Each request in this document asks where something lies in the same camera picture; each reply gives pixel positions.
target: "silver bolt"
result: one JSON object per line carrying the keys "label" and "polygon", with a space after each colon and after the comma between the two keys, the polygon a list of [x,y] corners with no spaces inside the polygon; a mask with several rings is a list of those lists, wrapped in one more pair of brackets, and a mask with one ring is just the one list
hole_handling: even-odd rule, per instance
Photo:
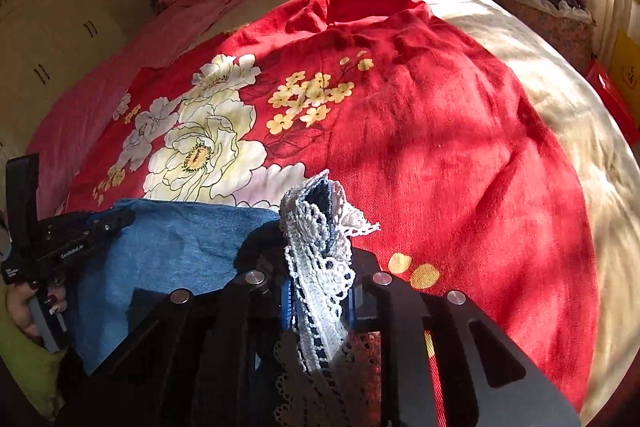
{"label": "silver bolt", "polygon": [[451,290],[449,293],[447,293],[447,301],[449,301],[451,304],[460,306],[460,304],[464,304],[466,302],[466,295],[461,291]]}
{"label": "silver bolt", "polygon": [[244,274],[244,282],[247,284],[260,284],[264,282],[265,276],[260,270],[251,270]]}
{"label": "silver bolt", "polygon": [[171,295],[169,295],[169,298],[174,304],[184,304],[191,298],[191,296],[189,295],[189,292],[187,290],[179,289],[172,291]]}
{"label": "silver bolt", "polygon": [[387,286],[391,284],[391,281],[394,279],[387,272],[378,272],[373,274],[373,282],[379,284],[380,286]]}

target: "beige bedsheet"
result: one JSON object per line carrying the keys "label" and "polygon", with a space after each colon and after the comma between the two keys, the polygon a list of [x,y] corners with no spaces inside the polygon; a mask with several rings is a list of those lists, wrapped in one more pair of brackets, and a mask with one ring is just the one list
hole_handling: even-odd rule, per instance
{"label": "beige bedsheet", "polygon": [[[260,18],[287,0],[245,0],[198,41]],[[491,0],[424,0],[503,60],[560,140],[584,190],[597,256],[600,320],[585,424],[601,409],[640,346],[640,170],[589,84],[558,52]]]}

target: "red blanket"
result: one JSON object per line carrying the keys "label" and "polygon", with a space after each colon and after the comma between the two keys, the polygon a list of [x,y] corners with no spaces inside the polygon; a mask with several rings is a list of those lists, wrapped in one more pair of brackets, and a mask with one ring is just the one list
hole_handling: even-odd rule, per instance
{"label": "red blanket", "polygon": [[292,0],[143,70],[67,210],[276,208],[325,168],[381,223],[355,246],[465,291],[580,406],[598,294],[577,175],[513,72],[420,0]]}

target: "person's hand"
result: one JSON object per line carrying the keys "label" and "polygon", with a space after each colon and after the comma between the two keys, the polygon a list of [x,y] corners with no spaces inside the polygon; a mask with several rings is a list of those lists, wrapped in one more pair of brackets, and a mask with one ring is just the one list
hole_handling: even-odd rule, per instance
{"label": "person's hand", "polygon": [[[7,290],[6,308],[14,324],[28,337],[39,337],[40,332],[33,322],[33,316],[29,309],[29,299],[36,294],[36,290],[31,289],[27,283],[12,284]],[[49,287],[47,295],[55,299],[55,304],[52,306],[54,312],[62,313],[66,310],[64,286]]]}

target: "green object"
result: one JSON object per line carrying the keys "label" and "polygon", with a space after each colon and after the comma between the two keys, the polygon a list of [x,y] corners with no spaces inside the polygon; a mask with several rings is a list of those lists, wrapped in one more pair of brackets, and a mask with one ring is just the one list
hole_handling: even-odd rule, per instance
{"label": "green object", "polygon": [[65,352],[52,354],[30,341],[6,308],[7,287],[0,280],[0,357],[31,405],[53,419],[63,405],[58,372]]}

